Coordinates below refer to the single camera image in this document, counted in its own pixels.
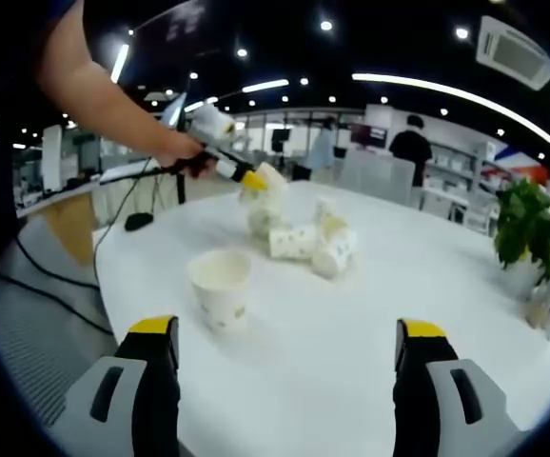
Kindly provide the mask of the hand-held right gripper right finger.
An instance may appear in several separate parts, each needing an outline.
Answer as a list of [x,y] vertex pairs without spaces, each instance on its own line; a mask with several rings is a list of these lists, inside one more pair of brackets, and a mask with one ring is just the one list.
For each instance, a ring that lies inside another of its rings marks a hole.
[[432,323],[397,321],[395,374],[395,456],[508,456],[525,438],[503,390]]

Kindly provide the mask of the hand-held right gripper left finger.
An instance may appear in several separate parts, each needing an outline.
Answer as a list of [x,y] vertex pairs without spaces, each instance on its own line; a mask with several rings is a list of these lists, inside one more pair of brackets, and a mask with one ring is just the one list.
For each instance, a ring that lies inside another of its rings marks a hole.
[[112,356],[95,362],[68,390],[58,417],[67,456],[178,456],[179,320],[133,325]]

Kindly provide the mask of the person's left hand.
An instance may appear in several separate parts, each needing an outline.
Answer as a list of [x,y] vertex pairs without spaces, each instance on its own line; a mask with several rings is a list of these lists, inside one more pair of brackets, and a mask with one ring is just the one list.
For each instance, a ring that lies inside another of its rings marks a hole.
[[215,160],[204,155],[205,146],[187,133],[167,131],[164,141],[151,155],[162,168],[175,167],[179,174],[192,179],[209,176]]

